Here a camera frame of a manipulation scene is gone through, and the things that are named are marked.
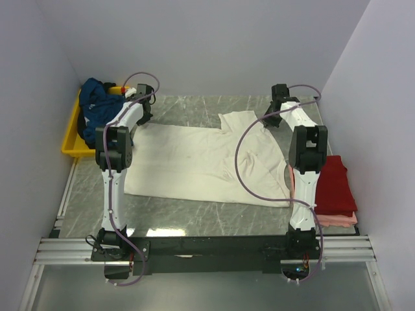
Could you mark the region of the white t shirt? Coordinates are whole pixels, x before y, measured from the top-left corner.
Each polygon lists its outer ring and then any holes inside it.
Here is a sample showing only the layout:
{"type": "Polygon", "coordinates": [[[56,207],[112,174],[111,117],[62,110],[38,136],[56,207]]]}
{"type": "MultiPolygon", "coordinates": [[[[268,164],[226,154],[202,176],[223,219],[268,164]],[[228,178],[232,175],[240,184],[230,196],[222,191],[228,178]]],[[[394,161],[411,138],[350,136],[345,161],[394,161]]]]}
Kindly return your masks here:
{"type": "Polygon", "coordinates": [[[220,128],[138,127],[125,194],[287,208],[286,162],[271,132],[253,111],[219,119],[220,128]]]}

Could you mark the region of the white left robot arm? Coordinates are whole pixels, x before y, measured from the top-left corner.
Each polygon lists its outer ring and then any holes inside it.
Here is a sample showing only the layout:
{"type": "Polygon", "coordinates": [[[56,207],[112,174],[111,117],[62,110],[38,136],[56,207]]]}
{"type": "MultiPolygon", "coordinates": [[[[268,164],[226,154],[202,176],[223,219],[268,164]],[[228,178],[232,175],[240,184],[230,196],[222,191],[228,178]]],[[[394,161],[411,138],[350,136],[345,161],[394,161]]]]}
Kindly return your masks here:
{"type": "Polygon", "coordinates": [[[144,251],[127,237],[124,187],[133,158],[130,132],[151,119],[152,97],[143,93],[128,95],[120,112],[95,130],[95,160],[104,182],[104,214],[94,251],[114,260],[135,254],[145,260],[144,251]]]}

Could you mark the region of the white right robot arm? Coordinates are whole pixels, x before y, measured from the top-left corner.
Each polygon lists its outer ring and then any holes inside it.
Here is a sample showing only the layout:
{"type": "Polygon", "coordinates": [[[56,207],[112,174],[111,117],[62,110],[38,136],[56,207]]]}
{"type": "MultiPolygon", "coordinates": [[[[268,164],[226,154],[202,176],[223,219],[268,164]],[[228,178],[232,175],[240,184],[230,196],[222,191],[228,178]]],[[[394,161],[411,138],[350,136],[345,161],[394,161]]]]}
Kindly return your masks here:
{"type": "Polygon", "coordinates": [[[272,98],[266,114],[275,114],[264,120],[278,127],[285,121],[292,130],[289,148],[289,165],[294,178],[292,215],[285,242],[286,254],[298,259],[307,252],[318,251],[316,239],[316,188],[327,158],[328,129],[313,121],[290,95],[272,98]]]}

